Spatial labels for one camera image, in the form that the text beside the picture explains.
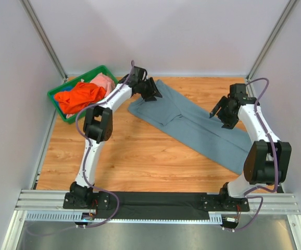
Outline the grey-blue t shirt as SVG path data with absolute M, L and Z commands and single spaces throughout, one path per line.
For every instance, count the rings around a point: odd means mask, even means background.
M 238 128 L 223 128 L 218 118 L 210 118 L 208 111 L 161 80 L 156 85 L 161 98 L 152 102 L 139 98 L 129 105 L 128 111 L 203 156 L 241 174 L 252 145 L 248 133 Z

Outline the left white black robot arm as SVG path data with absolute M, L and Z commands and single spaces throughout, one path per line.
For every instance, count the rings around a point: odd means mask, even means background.
M 115 193 L 95 186 L 95 170 L 102 149 L 113 132 L 113 114 L 135 94 L 140 94 L 146 102 L 162 97 L 154 79 L 147 76 L 147 70 L 132 66 L 107 97 L 81 110 L 85 113 L 83 130 L 77 131 L 85 138 L 85 149 L 75 181 L 65 194 L 64 209 L 106 209 L 110 198 L 119 205 Z

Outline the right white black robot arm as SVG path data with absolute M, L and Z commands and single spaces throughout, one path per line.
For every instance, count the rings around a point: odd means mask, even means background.
M 219 194 L 202 196 L 205 211 L 249 211 L 247 195 L 257 189 L 266 189 L 285 181 L 292 147 L 282 142 L 268 126 L 262 115 L 259 100 L 250 97 L 244 83 L 230 85 L 227 96 L 223 96 L 210 113 L 217 116 L 223 128 L 233 129 L 241 121 L 252 142 L 246 157 L 243 173 L 234 181 L 227 182 Z

